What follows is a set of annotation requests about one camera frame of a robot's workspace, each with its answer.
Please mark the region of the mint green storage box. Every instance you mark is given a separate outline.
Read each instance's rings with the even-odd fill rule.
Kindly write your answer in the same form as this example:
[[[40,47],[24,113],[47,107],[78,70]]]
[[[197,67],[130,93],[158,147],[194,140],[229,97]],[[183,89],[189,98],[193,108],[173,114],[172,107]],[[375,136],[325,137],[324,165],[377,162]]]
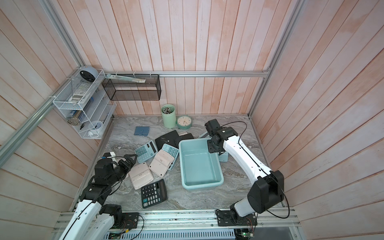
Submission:
[[[188,191],[212,189],[224,183],[217,153],[210,153],[208,138],[179,142],[182,185]]]

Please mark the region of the black calculator front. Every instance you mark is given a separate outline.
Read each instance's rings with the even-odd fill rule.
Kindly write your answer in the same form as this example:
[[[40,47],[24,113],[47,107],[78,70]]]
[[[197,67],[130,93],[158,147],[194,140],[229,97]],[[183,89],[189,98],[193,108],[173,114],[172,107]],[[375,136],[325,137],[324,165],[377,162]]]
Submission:
[[[149,207],[163,203],[168,199],[167,188],[164,179],[141,187],[142,207]]]

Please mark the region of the small teal calculator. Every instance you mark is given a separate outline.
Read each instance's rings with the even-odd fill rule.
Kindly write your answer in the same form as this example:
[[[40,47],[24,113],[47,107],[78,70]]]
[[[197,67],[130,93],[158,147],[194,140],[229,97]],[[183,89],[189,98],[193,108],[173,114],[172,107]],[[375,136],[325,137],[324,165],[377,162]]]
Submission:
[[[168,170],[172,170],[179,156],[179,149],[168,144],[163,144],[162,150],[174,157],[173,162],[169,166]]]

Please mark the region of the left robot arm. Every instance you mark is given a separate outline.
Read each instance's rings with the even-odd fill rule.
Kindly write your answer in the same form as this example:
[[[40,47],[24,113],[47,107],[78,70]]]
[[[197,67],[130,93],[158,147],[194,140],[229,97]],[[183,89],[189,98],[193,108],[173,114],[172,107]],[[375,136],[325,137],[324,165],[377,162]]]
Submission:
[[[124,155],[118,162],[115,156],[105,154],[95,165],[95,175],[83,190],[80,201],[61,240],[102,240],[111,228],[122,229],[118,234],[137,228],[139,214],[124,214],[120,205],[107,204],[113,188],[123,183],[138,156]]]

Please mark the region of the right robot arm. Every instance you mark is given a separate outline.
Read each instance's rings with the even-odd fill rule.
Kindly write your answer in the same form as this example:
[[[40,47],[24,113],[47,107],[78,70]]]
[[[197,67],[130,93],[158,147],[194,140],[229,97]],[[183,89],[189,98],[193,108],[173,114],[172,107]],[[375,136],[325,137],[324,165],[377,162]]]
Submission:
[[[247,196],[230,207],[232,218],[262,214],[285,198],[284,176],[263,164],[243,143],[241,136],[231,127],[222,127],[217,121],[205,125],[210,153],[227,152],[246,173],[252,187]]]

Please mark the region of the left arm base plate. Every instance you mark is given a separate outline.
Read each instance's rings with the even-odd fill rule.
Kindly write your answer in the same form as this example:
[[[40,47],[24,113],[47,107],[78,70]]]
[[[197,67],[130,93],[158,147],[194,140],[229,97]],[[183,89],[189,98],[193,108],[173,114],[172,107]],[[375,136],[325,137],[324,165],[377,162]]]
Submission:
[[[94,229],[111,227],[111,229],[136,229],[139,213],[102,213],[96,218]]]

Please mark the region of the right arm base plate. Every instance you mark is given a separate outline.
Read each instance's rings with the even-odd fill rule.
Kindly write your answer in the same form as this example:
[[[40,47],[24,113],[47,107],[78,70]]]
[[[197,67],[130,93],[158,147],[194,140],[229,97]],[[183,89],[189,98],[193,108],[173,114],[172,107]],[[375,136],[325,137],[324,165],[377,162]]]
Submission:
[[[229,210],[215,210],[219,227],[233,227],[233,226],[250,226],[255,227],[258,225],[257,217],[254,214],[249,214],[245,217],[239,217],[235,211]]]

